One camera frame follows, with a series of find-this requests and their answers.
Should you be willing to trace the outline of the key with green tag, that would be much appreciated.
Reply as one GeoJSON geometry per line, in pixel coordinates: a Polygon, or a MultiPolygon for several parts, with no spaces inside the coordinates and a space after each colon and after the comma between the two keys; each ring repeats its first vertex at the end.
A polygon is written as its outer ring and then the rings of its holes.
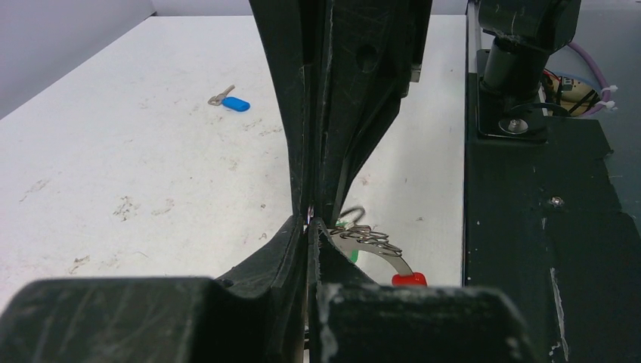
{"type": "Polygon", "coordinates": [[[333,242],[353,263],[357,262],[359,252],[355,248],[356,241],[351,236],[350,230],[357,225],[357,222],[341,219],[332,231],[333,242]]]}

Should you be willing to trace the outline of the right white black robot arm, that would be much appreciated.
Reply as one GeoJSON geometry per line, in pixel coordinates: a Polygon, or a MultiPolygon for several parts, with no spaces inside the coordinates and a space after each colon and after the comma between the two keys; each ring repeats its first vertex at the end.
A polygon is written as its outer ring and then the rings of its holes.
{"type": "MultiPolygon", "coordinates": [[[[430,1],[253,1],[285,132],[292,214],[334,223],[351,183],[420,79],[430,1]]],[[[494,37],[482,88],[513,113],[551,54],[570,44],[578,1],[480,1],[494,37]]]]}

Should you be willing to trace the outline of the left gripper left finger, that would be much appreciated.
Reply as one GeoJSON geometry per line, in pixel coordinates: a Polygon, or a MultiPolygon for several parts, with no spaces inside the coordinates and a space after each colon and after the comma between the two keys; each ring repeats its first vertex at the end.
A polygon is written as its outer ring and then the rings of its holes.
{"type": "Polygon", "coordinates": [[[3,362],[301,362],[306,247],[290,217],[218,278],[48,279],[1,316],[3,362]]]}

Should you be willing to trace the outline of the metal keyring with red handle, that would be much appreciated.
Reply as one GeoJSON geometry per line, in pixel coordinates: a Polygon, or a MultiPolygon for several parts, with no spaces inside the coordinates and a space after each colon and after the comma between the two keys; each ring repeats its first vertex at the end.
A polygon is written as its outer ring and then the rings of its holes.
{"type": "MultiPolygon", "coordinates": [[[[375,231],[371,226],[360,223],[365,215],[365,208],[362,206],[353,206],[341,212],[337,219],[337,221],[342,219],[358,223],[356,227],[350,230],[351,236],[356,241],[355,248],[358,252],[372,253],[390,264],[396,272],[391,278],[393,286],[418,285],[426,287],[428,282],[424,274],[414,271],[410,267],[403,258],[402,249],[391,244],[387,234],[381,231],[375,231]]],[[[331,238],[334,229],[335,226],[329,230],[331,238]]]]}

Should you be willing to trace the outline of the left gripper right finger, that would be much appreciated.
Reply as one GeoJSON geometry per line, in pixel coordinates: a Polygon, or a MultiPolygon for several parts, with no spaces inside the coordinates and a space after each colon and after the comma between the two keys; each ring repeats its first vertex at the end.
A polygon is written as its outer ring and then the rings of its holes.
{"type": "Polygon", "coordinates": [[[308,226],[312,362],[536,362],[526,324],[506,295],[474,287],[389,287],[370,280],[308,226]]]}

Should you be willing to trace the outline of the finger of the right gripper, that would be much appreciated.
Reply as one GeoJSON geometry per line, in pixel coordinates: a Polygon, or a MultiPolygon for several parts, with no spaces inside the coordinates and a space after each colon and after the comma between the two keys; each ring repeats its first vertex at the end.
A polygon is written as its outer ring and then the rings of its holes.
{"type": "Polygon", "coordinates": [[[293,215],[307,219],[309,197],[309,68],[299,1],[251,1],[274,85],[290,168],[293,215]]]}
{"type": "Polygon", "coordinates": [[[311,202],[328,226],[420,76],[431,10],[431,1],[324,5],[311,202]]]}

